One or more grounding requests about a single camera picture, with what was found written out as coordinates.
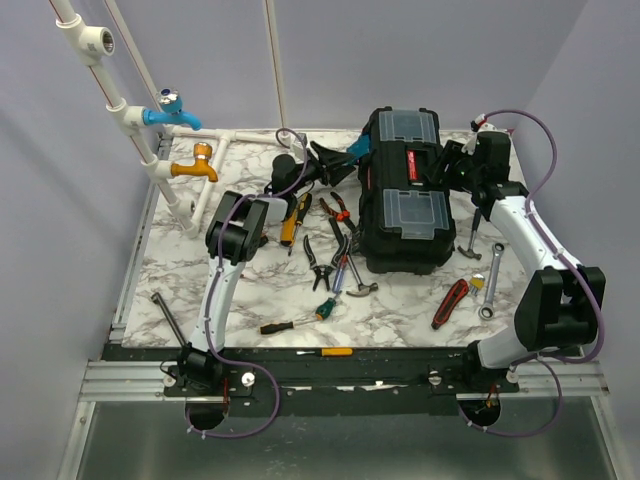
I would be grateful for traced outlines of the black plastic toolbox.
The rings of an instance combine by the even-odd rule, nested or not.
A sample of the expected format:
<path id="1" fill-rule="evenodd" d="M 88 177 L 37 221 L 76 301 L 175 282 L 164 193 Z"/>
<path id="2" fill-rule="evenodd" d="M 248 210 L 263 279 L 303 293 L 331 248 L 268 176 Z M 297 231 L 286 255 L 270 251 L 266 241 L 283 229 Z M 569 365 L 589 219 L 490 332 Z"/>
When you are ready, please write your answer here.
<path id="1" fill-rule="evenodd" d="M 428 177 L 442 151 L 437 113 L 378 108 L 359 141 L 358 244 L 368 270 L 432 273 L 456 238 L 449 191 Z"/>

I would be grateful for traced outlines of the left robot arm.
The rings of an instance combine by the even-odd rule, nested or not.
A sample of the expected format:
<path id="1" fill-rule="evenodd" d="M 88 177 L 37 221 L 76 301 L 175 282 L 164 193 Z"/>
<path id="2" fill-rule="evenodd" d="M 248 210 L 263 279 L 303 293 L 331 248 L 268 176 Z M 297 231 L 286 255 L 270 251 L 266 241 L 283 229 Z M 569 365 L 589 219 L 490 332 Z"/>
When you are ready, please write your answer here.
<path id="1" fill-rule="evenodd" d="M 312 142 L 303 149 L 300 161 L 290 154 L 276 156 L 263 192 L 223 194 L 204 240 L 209 270 L 198 320 L 177 359 L 179 375 L 187 377 L 197 393 L 209 395 L 221 385 L 224 361 L 220 354 L 232 300 L 241 274 L 260 248 L 264 227 L 291 220 L 299 204 L 298 191 L 306 185 L 335 186 L 354 165 L 353 154 Z"/>

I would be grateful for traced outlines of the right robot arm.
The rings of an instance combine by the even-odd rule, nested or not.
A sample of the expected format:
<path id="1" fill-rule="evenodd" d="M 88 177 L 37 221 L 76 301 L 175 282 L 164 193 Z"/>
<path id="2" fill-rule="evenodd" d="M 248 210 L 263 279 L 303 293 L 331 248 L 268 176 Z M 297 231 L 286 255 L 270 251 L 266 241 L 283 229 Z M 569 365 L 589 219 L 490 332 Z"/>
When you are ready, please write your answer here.
<path id="1" fill-rule="evenodd" d="M 480 392 L 506 369 L 538 355 L 559 357 L 561 351 L 604 340 L 602 301 L 606 277 L 558 244 L 539 216 L 531 191 L 510 179 L 510 137 L 479 131 L 470 142 L 448 141 L 428 177 L 437 185 L 470 194 L 486 221 L 501 232 L 528 277 L 528 285 L 511 324 L 476 341 L 460 379 Z"/>

